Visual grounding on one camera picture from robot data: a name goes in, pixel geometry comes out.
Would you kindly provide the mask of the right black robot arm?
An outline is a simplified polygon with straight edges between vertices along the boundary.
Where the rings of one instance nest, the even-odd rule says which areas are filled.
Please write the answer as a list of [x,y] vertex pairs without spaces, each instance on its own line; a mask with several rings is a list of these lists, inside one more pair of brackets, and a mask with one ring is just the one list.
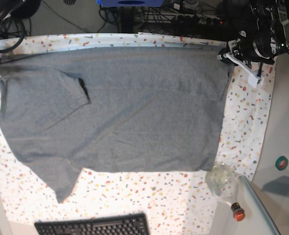
[[0,0],[0,56],[32,35],[31,17],[40,4],[39,0]]

